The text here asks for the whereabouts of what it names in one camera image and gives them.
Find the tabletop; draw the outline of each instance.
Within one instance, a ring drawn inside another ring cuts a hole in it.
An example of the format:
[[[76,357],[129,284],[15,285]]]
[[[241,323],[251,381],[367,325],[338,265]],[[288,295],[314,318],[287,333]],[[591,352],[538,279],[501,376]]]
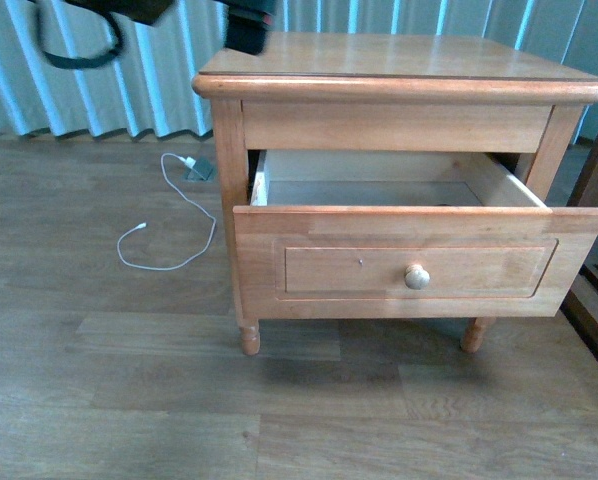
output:
[[[598,77],[480,37],[272,32],[262,55],[223,49],[206,98],[589,104]]]
[[[595,80],[479,37],[272,32],[260,56],[222,50],[202,74]]]

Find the curtain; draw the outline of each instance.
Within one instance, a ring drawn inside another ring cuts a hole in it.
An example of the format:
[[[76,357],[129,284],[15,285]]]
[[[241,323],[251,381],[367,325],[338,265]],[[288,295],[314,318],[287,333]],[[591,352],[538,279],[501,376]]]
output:
[[[110,42],[98,16],[61,0],[39,1],[51,52],[88,56]],[[221,48],[225,6],[177,0],[154,27],[118,18],[127,39],[119,60],[64,71],[46,64],[33,44],[32,4],[0,0],[0,133],[210,131],[209,104],[190,81]],[[598,0],[278,0],[274,28],[483,36],[598,75]],[[597,131],[598,104],[579,127],[587,138]]]

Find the turned wooden leg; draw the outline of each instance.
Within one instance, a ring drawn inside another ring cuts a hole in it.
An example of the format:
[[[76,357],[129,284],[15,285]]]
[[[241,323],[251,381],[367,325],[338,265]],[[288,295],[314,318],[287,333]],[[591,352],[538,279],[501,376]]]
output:
[[[488,327],[495,323],[493,317],[479,317],[470,321],[461,339],[461,349],[467,353],[475,353],[483,343],[483,336]]]
[[[259,321],[255,320],[247,327],[239,327],[241,330],[241,348],[246,355],[259,353]]]

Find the open drawer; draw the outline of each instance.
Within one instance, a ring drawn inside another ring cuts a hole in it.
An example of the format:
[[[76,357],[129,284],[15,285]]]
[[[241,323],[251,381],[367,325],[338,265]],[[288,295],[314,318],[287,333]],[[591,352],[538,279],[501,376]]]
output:
[[[476,153],[268,151],[234,218],[249,318],[551,316],[598,234]]]

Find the charger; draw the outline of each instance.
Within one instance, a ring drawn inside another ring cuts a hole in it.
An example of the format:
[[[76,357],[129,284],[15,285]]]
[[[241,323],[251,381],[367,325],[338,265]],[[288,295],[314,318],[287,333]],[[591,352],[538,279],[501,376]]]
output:
[[[121,242],[130,234],[138,231],[138,230],[143,230],[144,228],[146,228],[148,226],[147,222],[143,222],[140,223],[139,225],[137,225],[134,228],[131,228],[130,230],[128,230],[126,233],[124,233],[123,235],[121,235],[119,237],[119,239],[117,240],[117,255],[119,255],[119,259],[124,263],[124,265],[127,265],[129,267],[133,267],[133,268],[139,268],[142,270],[151,270],[151,271],[155,271],[155,272],[170,272],[172,270],[177,270],[178,268],[181,268],[185,265],[187,265],[188,263],[192,262],[194,259],[200,257],[201,255],[203,255],[204,253],[206,253],[206,251],[208,250],[208,248],[210,247],[210,243],[212,242],[212,238],[214,237],[215,234],[215,230],[217,228],[217,219],[215,217],[213,217],[212,215],[210,215],[210,213],[208,213],[208,211],[203,208],[201,205],[199,205],[197,202],[190,200],[188,197],[186,197],[186,195],[174,184],[170,181],[170,179],[168,178],[168,174],[166,173],[166,166],[164,164],[164,159],[168,156],[172,156],[175,158],[178,158],[184,165],[186,165],[186,167],[188,167],[189,169],[192,170],[192,168],[195,166],[195,163],[197,163],[197,161],[192,158],[192,157],[180,157],[179,155],[175,155],[174,153],[164,153],[161,156],[161,173],[163,174],[163,178],[166,181],[166,183],[168,185],[170,185],[170,187],[172,187],[172,189],[177,192],[181,198],[183,198],[186,202],[190,203],[191,205],[194,205],[195,207],[197,207],[199,210],[201,210],[201,212],[208,217],[210,220],[212,220],[212,226],[210,227],[210,233],[208,235],[208,241],[206,242],[206,245],[197,253],[195,253],[194,255],[188,257],[186,260],[184,260],[183,262],[177,264],[177,265],[173,265],[172,267],[151,267],[151,266],[147,266],[147,265],[139,265],[133,262],[129,262],[127,261],[123,254],[121,253]]]

